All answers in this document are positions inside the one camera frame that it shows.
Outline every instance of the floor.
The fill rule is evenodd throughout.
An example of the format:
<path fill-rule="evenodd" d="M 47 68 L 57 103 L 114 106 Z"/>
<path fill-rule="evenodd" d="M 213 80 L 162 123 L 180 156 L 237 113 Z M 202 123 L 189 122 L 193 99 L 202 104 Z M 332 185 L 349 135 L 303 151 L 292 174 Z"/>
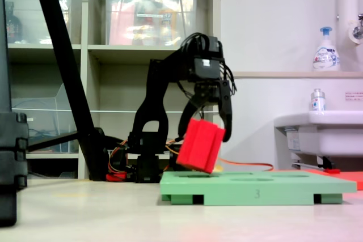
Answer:
<path fill-rule="evenodd" d="M 363 191 L 343 205 L 170 206 L 157 184 L 30 180 L 1 242 L 363 241 Z"/>

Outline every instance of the green board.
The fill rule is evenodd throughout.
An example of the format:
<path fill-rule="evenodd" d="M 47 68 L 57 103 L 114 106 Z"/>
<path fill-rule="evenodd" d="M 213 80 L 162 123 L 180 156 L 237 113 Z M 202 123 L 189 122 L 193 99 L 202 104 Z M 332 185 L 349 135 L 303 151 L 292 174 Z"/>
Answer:
<path fill-rule="evenodd" d="M 305 171 L 164 172 L 162 201 L 204 205 L 313 205 L 342 203 L 357 185 Z"/>

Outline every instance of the red sponge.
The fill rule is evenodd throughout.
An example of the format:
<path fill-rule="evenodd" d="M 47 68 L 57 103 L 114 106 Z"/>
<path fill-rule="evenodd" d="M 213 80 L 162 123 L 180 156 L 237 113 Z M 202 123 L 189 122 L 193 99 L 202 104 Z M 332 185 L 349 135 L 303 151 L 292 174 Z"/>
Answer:
<path fill-rule="evenodd" d="M 191 119 L 176 162 L 187 168 L 212 173 L 225 129 L 216 124 Z"/>

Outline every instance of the washbasin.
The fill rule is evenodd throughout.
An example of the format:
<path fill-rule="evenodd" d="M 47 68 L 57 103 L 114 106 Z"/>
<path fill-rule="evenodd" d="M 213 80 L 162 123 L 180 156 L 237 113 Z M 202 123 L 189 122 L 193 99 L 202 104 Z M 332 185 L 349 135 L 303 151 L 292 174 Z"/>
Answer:
<path fill-rule="evenodd" d="M 316 156 L 363 156 L 363 111 L 309 111 L 275 119 L 289 150 Z"/>

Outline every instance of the bottle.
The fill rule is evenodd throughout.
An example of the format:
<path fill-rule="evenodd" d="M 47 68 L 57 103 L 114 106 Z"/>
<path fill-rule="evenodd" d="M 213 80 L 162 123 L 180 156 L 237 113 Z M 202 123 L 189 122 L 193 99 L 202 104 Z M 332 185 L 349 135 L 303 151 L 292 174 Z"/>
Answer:
<path fill-rule="evenodd" d="M 320 29 L 323 32 L 323 41 L 316 51 L 313 68 L 314 71 L 339 71 L 340 58 L 335 46 L 329 37 L 331 27 L 323 27 Z"/>
<path fill-rule="evenodd" d="M 13 44 L 22 40 L 22 24 L 16 16 L 14 16 L 14 3 L 5 1 L 6 13 L 6 33 L 7 42 Z"/>
<path fill-rule="evenodd" d="M 159 14 L 162 15 L 160 22 L 160 38 L 162 45 L 174 45 L 176 12 L 173 8 L 173 0 L 163 0 L 163 8 Z"/>
<path fill-rule="evenodd" d="M 319 88 L 314 89 L 314 92 L 311 93 L 311 107 L 313 111 L 325 111 L 325 93 L 322 92 Z"/>

